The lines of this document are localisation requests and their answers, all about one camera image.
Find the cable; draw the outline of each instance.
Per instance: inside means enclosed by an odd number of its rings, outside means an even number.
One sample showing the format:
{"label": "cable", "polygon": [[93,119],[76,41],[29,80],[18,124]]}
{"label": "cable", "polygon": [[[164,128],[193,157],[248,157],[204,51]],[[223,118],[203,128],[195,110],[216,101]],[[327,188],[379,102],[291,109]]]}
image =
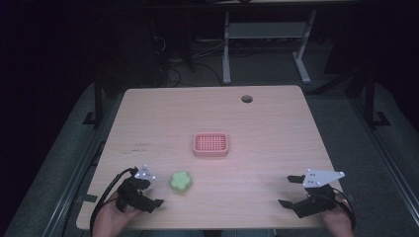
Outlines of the cable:
{"label": "cable", "polygon": [[177,86],[179,85],[179,83],[181,83],[181,80],[182,80],[182,75],[181,75],[181,73],[180,73],[178,70],[175,70],[175,69],[173,69],[173,68],[171,68],[171,67],[169,67],[169,68],[167,68],[167,69],[172,70],[172,71],[174,71],[175,73],[177,73],[177,74],[178,74],[179,79],[178,79],[178,81],[176,82],[176,84],[175,84],[174,86],[172,86],[172,85],[170,84],[170,82],[171,82],[172,80],[170,80],[169,76],[167,76],[167,79],[168,79],[168,82],[169,82],[169,86],[170,86],[170,87],[172,87],[172,88],[177,87]]}
{"label": "cable", "polygon": [[213,74],[215,74],[216,79],[218,80],[219,85],[220,85],[220,86],[224,86],[224,84],[222,83],[222,81],[221,81],[221,79],[219,78],[218,74],[216,73],[216,71],[215,71],[212,67],[210,67],[210,66],[208,66],[208,65],[205,65],[205,64],[198,63],[198,62],[194,62],[194,63],[192,63],[192,64],[199,65],[199,66],[203,66],[203,67],[206,67],[206,68],[208,68],[209,70],[211,70],[211,71],[213,72]]}
{"label": "cable", "polygon": [[128,168],[124,171],[122,171],[120,174],[118,174],[108,185],[104,193],[102,194],[101,198],[99,199],[98,203],[95,206],[95,209],[92,212],[92,216],[90,217],[90,235],[93,236],[93,225],[95,224],[96,216],[98,215],[101,208],[105,205],[105,199],[108,196],[108,194],[111,192],[111,189],[114,187],[114,185],[117,183],[117,181],[127,172],[136,173],[137,169]]}
{"label": "cable", "polygon": [[357,220],[356,220],[355,212],[354,212],[354,209],[352,208],[351,203],[349,202],[349,200],[346,198],[346,196],[341,191],[339,191],[335,188],[332,188],[332,189],[337,191],[339,194],[341,194],[346,199],[350,208],[344,202],[338,201],[336,199],[332,199],[330,197],[326,197],[326,196],[322,196],[322,195],[312,195],[312,197],[327,199],[327,200],[333,201],[336,204],[338,204],[348,214],[348,216],[351,220],[352,229],[355,229],[355,226],[357,225]]}

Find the metal frame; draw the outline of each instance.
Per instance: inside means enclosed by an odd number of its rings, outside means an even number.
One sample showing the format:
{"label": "metal frame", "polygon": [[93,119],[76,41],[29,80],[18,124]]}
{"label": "metal frame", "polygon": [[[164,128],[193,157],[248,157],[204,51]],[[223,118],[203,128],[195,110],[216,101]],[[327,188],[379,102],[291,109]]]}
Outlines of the metal frame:
{"label": "metal frame", "polygon": [[[291,27],[294,26],[295,23],[281,23],[277,24],[278,31],[277,32],[270,32],[266,35],[260,36],[249,36],[248,34],[241,34],[240,32],[235,32],[233,35],[231,33],[231,27],[234,26],[229,22],[229,12],[225,12],[225,24],[224,24],[224,55],[222,57],[222,82],[225,85],[229,85],[231,83],[231,73],[230,73],[230,61],[228,57],[228,41],[229,39],[279,39],[279,38],[301,38],[301,45],[297,51],[293,52],[293,60],[295,62],[296,68],[298,70],[299,76],[301,77],[302,83],[309,84],[311,80],[308,76],[307,70],[305,69],[304,63],[302,61],[302,56],[304,54],[305,48],[307,46],[308,38],[311,33],[312,25],[314,22],[314,18],[316,15],[316,10],[311,10],[307,22],[305,22],[304,29],[302,30],[302,34],[297,34],[295,31],[291,31]],[[250,30],[251,24],[241,24],[247,26]],[[258,26],[261,28],[263,27],[272,27],[272,23],[260,23]]]}

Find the person's hand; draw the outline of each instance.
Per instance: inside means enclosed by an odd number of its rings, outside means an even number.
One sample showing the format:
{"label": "person's hand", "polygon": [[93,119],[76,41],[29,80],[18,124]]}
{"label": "person's hand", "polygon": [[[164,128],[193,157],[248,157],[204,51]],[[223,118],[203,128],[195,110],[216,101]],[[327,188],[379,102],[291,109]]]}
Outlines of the person's hand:
{"label": "person's hand", "polygon": [[[338,197],[336,197],[336,200],[344,202]],[[351,219],[339,205],[336,205],[336,207],[331,210],[320,212],[320,215],[323,218],[327,229],[334,237],[354,237]]]}
{"label": "person's hand", "polygon": [[132,220],[142,213],[139,209],[121,212],[117,208],[117,197],[118,193],[114,192],[109,197],[109,200],[112,201],[99,210],[93,225],[93,237],[118,236]]}

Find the table top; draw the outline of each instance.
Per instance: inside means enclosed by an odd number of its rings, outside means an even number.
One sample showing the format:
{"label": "table top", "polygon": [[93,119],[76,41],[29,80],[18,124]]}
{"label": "table top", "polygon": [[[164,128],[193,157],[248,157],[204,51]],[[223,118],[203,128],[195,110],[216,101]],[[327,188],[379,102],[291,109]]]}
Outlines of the table top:
{"label": "table top", "polygon": [[[251,103],[241,98],[250,96]],[[196,157],[197,132],[225,132],[225,157]],[[333,170],[305,97],[298,86],[132,89],[126,91],[88,195],[100,197],[126,168],[147,164],[156,176],[144,194],[164,203],[143,213],[134,229],[305,228],[322,226],[318,215],[299,219],[278,199],[306,198],[289,175],[307,168]],[[183,194],[171,175],[188,171]],[[114,190],[124,178],[115,185]],[[339,182],[331,184],[341,189]],[[89,228],[93,202],[77,219]]]}

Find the green sponge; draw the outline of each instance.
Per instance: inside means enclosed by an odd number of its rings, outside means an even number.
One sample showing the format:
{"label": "green sponge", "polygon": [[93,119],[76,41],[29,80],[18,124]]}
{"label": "green sponge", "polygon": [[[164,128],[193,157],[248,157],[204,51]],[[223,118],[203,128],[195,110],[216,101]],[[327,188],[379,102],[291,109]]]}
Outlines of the green sponge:
{"label": "green sponge", "polygon": [[173,190],[184,192],[192,184],[192,179],[186,171],[180,171],[172,174],[170,186]]}

